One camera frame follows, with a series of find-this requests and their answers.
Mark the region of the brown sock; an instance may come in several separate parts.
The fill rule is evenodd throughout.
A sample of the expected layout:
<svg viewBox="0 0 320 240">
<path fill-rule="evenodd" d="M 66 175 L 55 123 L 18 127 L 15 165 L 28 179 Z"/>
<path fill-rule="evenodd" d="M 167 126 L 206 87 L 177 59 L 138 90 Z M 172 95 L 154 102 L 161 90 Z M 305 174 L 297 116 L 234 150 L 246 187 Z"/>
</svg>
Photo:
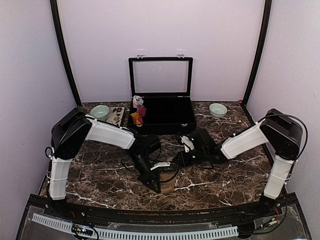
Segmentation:
<svg viewBox="0 0 320 240">
<path fill-rule="evenodd" d="M 180 171 L 180 167 L 173 160 L 173 157 L 167 159 L 168 162 L 171 162 L 170 167 L 173 167 L 173 171 L 161 172 L 159 175 L 161 193 L 164 195 L 168 195 L 174 191 L 175 181 Z"/>
</svg>

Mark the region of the magenta striped sock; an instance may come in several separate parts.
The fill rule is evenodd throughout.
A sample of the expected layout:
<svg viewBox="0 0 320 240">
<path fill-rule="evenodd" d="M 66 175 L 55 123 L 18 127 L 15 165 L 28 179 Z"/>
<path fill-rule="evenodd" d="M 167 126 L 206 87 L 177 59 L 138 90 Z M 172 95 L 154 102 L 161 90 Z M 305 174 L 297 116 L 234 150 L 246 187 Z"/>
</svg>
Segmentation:
<svg viewBox="0 0 320 240">
<path fill-rule="evenodd" d="M 144 123 L 143 117 L 139 112 L 134 112 L 130 116 L 134 125 L 142 125 Z"/>
</svg>

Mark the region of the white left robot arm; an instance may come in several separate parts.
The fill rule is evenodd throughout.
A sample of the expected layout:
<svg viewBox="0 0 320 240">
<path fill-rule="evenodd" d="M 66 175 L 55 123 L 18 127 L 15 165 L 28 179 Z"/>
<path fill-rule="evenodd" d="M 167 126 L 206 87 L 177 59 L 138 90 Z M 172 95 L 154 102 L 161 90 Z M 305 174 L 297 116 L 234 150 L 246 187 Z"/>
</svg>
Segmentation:
<svg viewBox="0 0 320 240">
<path fill-rule="evenodd" d="M 67 218 L 70 206 L 63 201 L 66 198 L 67 180 L 73 159 L 86 141 L 94 141 L 127 150 L 138 170 L 138 180 L 153 192 L 161 193 L 161 173 L 179 173 L 180 167 L 173 161 L 151 160 L 150 154 L 161 148 L 159 138 L 154 135 L 140 135 L 127 127 L 96 119 L 76 107 L 56 123 L 51 129 L 50 146 L 45 149 L 49 158 L 48 195 L 53 202 L 51 210 L 60 218 Z"/>
</svg>

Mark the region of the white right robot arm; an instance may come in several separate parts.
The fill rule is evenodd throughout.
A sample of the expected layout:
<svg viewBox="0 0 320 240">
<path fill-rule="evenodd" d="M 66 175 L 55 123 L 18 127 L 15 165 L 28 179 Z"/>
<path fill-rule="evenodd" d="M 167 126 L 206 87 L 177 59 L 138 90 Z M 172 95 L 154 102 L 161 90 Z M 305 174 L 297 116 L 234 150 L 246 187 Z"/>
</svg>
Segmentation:
<svg viewBox="0 0 320 240">
<path fill-rule="evenodd" d="M 270 144 L 275 157 L 263 190 L 263 200 L 255 205 L 255 213 L 266 217 L 274 210 L 274 200 L 279 197 L 291 177 L 294 165 L 305 150 L 308 134 L 302 120 L 272 108 L 255 124 L 220 143 L 215 143 L 204 128 L 181 135 L 179 143 L 184 146 L 184 150 L 172 161 L 181 168 L 203 162 L 224 164 L 255 147 Z"/>
</svg>

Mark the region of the magenta purple rolled sock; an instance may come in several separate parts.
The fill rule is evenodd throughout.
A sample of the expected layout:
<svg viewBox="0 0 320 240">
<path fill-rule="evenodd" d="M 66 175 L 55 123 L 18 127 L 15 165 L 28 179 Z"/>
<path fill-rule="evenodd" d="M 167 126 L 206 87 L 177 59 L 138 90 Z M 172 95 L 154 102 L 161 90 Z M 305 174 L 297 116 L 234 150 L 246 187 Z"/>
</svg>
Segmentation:
<svg viewBox="0 0 320 240">
<path fill-rule="evenodd" d="M 146 115 L 147 109 L 145 108 L 144 105 L 137 105 L 137 112 L 143 118 Z"/>
</svg>

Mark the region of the green bowl at right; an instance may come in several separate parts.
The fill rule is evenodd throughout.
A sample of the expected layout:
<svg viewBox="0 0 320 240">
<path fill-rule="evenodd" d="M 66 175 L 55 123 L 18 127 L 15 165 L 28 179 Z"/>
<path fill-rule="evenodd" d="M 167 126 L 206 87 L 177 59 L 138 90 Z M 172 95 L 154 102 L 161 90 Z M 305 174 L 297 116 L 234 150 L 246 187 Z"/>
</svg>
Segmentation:
<svg viewBox="0 0 320 240">
<path fill-rule="evenodd" d="M 224 106 L 223 104 L 221 103 L 212 103 L 210 106 L 209 106 L 209 111 L 210 111 L 210 114 L 215 118 L 215 119 L 220 119 L 222 117 L 224 117 L 227 112 L 228 112 L 228 109 L 226 106 Z"/>
</svg>

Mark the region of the pink white rolled sock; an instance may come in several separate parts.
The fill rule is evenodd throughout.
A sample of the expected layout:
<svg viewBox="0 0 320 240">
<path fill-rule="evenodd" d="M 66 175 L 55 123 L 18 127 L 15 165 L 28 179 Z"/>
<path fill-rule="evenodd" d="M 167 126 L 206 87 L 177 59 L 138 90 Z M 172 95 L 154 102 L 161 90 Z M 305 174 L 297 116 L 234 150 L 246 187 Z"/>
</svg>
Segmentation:
<svg viewBox="0 0 320 240">
<path fill-rule="evenodd" d="M 133 104 L 133 108 L 139 110 L 139 108 L 144 105 L 144 100 L 141 96 L 134 95 L 132 98 L 132 104 Z"/>
</svg>

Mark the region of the green ceramic bowl on plate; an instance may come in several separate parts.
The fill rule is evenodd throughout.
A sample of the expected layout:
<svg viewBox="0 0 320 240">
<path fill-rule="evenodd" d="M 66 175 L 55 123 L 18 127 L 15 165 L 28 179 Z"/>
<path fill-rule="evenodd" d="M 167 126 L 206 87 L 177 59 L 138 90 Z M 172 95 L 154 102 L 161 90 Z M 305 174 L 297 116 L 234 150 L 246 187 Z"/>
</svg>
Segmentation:
<svg viewBox="0 0 320 240">
<path fill-rule="evenodd" d="M 98 105 L 91 109 L 90 115 L 98 120 L 105 121 L 110 112 L 107 105 Z"/>
</svg>

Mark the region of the black compartment storage box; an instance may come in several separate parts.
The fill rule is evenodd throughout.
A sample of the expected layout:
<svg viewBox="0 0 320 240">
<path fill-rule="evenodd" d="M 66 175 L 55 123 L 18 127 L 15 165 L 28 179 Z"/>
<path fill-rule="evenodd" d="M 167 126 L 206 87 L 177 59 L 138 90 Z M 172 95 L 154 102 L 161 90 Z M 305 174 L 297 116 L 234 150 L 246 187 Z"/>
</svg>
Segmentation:
<svg viewBox="0 0 320 240">
<path fill-rule="evenodd" d="M 131 96 L 141 96 L 146 108 L 142 125 L 133 123 L 129 107 L 127 126 L 142 135 L 189 134 L 197 127 L 191 103 L 193 58 L 186 56 L 130 57 Z"/>
</svg>

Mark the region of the white perforated front rail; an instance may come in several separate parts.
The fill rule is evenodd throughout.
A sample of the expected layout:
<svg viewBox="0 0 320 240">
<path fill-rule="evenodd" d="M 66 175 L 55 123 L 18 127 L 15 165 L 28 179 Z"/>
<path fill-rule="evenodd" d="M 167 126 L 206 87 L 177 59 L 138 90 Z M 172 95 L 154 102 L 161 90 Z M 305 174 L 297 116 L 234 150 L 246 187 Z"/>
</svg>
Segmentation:
<svg viewBox="0 0 320 240">
<path fill-rule="evenodd" d="M 51 229 L 71 234 L 75 237 L 99 239 L 99 240 L 220 240 L 239 235 L 236 226 L 208 230 L 162 230 L 147 231 L 141 226 L 135 229 L 115 229 L 101 227 L 88 227 L 80 224 L 72 224 L 70 221 L 55 219 L 43 214 L 34 213 L 32 222 L 49 227 Z"/>
</svg>

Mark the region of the black right corner post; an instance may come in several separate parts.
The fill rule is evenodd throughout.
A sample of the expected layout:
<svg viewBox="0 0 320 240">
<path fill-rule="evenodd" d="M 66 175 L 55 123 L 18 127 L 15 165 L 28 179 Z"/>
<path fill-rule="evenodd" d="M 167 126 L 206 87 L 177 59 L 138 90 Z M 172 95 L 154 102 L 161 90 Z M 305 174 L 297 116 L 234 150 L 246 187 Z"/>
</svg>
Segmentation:
<svg viewBox="0 0 320 240">
<path fill-rule="evenodd" d="M 241 102 L 241 106 L 243 108 L 246 108 L 248 105 L 248 102 L 250 100 L 250 96 L 251 96 L 251 93 L 252 93 L 252 90 L 253 90 L 253 87 L 255 84 L 255 80 L 256 80 L 256 77 L 258 74 L 258 69 L 260 66 L 260 62 L 261 62 L 261 58 L 262 58 L 262 54 L 263 54 L 263 50 L 264 50 L 264 45 L 265 45 L 265 41 L 266 41 L 268 26 L 269 26 L 271 8 L 272 8 L 272 0 L 265 0 L 257 47 L 256 47 L 249 79 L 247 82 L 247 86 L 246 86 L 244 96 L 243 96 L 243 99 Z"/>
</svg>

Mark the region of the black corner post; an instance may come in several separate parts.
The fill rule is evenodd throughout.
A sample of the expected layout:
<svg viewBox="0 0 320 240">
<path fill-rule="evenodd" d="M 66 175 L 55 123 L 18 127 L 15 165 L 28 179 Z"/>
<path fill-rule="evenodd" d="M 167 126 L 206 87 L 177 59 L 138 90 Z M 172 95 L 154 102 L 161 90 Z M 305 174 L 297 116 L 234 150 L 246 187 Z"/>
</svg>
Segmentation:
<svg viewBox="0 0 320 240">
<path fill-rule="evenodd" d="M 262 54 L 263 54 L 263 50 L 264 50 L 264 45 L 265 45 L 265 41 L 266 41 L 268 26 L 269 26 L 271 8 L 272 8 L 272 0 L 265 0 L 257 47 L 256 47 L 249 79 L 247 82 L 247 86 L 246 86 L 244 96 L 243 96 L 243 99 L 241 102 L 241 106 L 243 108 L 246 108 L 248 105 L 248 102 L 250 100 L 250 96 L 251 96 L 251 93 L 252 93 L 252 90 L 253 90 L 253 87 L 255 84 L 255 80 L 256 80 L 256 77 L 258 74 L 258 69 L 260 66 L 260 62 L 261 62 L 261 58 L 262 58 Z"/>
<path fill-rule="evenodd" d="M 68 80 L 68 84 L 69 84 L 73 99 L 75 101 L 75 104 L 79 107 L 82 105 L 82 101 L 76 86 L 76 81 L 72 72 L 69 56 L 67 53 L 67 48 L 65 44 L 64 35 L 63 35 L 63 29 L 62 29 L 61 20 L 60 20 L 60 13 L 58 9 L 58 1 L 50 0 L 49 2 L 50 2 L 51 15 L 52 15 L 53 25 L 55 29 L 56 38 L 57 38 L 57 43 L 60 51 L 60 56 L 62 59 L 62 63 L 64 66 L 64 70 L 66 73 L 66 77 Z"/>
</svg>

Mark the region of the black left corner post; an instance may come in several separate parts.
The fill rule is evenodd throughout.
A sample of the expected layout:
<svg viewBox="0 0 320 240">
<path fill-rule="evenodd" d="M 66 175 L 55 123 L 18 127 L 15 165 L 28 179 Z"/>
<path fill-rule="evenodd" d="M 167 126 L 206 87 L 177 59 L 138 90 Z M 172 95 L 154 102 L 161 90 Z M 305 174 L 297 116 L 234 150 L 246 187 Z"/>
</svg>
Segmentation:
<svg viewBox="0 0 320 240">
<path fill-rule="evenodd" d="M 69 84 L 73 99 L 75 101 L 75 104 L 79 107 L 82 105 L 82 101 L 76 86 L 76 81 L 72 72 L 69 56 L 67 53 L 67 48 L 65 44 L 64 35 L 63 35 L 63 29 L 62 29 L 61 20 L 60 20 L 60 13 L 58 9 L 58 1 L 50 0 L 49 2 L 50 2 L 51 15 L 52 15 L 53 25 L 55 29 L 56 38 L 57 38 L 57 43 L 60 51 L 60 56 L 62 59 L 62 63 L 64 66 L 64 70 L 66 73 L 66 77 L 68 80 L 68 84 Z"/>
</svg>

